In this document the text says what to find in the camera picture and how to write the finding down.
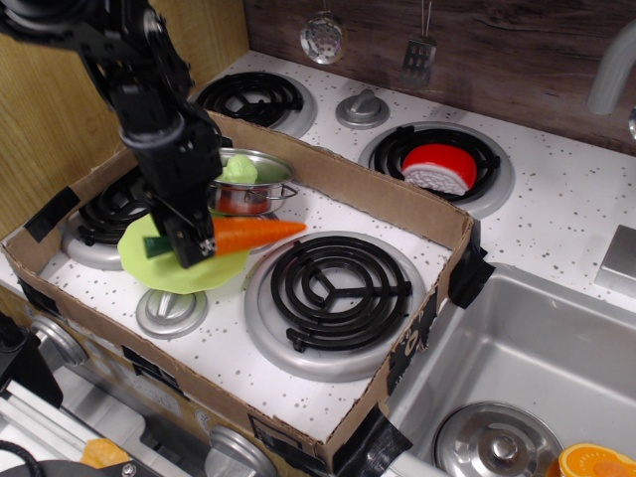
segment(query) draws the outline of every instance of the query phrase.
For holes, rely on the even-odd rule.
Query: green plate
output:
[[[240,273],[249,256],[249,250],[239,251],[182,268],[174,252],[146,258],[144,237],[158,235],[147,215],[130,224],[117,245],[123,269],[155,290],[187,294],[217,288]]]

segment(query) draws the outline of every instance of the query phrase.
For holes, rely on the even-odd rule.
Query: cardboard tray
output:
[[[55,304],[62,317],[115,347],[135,350],[173,377],[181,390],[211,412],[241,429],[245,436],[262,440],[269,448],[286,454],[293,465],[329,472],[337,471],[334,456],[343,448],[370,412],[383,409],[385,401],[408,366],[410,357],[422,349],[428,328],[447,297],[450,274],[468,246],[474,226],[464,211],[403,181],[370,171],[328,150],[310,146],[281,133],[211,113],[234,147],[257,150],[279,157],[296,170],[296,180],[333,200],[346,203],[451,250],[451,255],[401,337],[376,371],[365,392],[326,441],[316,441],[289,423],[262,414],[239,398],[172,357],[108,316],[90,309],[39,276],[48,260],[60,250],[59,225],[106,186],[136,165],[129,151],[122,151],[68,188],[64,189],[19,230],[3,252],[21,281]]]

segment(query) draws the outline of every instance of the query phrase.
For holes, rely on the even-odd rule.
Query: black coil burner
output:
[[[330,279],[339,271],[355,275],[358,286],[339,287]],[[296,351],[344,351],[372,344],[394,329],[407,314],[412,286],[379,246],[325,237],[299,241],[278,259],[271,293],[292,325],[286,335]],[[337,303],[345,309],[335,310]]]
[[[483,195],[494,183],[501,159],[481,139],[467,132],[452,129],[415,130],[413,126],[402,126],[384,138],[376,147],[370,167],[396,179],[404,179],[401,165],[410,151],[425,144],[444,144],[463,149],[472,156],[477,166],[475,185],[462,196],[440,191],[430,191],[443,199],[455,202]]]
[[[86,245],[117,245],[126,228],[148,213],[146,204],[134,197],[141,173],[134,168],[79,209],[79,239]]]
[[[196,99],[204,109],[269,127],[303,98],[289,80],[269,73],[238,73],[206,86]]]

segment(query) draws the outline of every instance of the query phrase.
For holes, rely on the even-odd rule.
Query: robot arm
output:
[[[181,266],[215,253],[208,186],[222,172],[221,131],[187,100],[189,67],[147,0],[0,0],[0,33],[75,51],[121,124],[145,199]]]

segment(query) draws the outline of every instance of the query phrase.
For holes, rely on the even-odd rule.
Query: metal pot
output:
[[[287,185],[294,178],[294,169],[277,157],[246,149],[222,148],[221,162],[225,166],[236,154],[247,156],[256,167],[255,184],[235,184],[213,181],[210,185],[211,208],[230,216],[259,216],[280,209],[298,191]]]

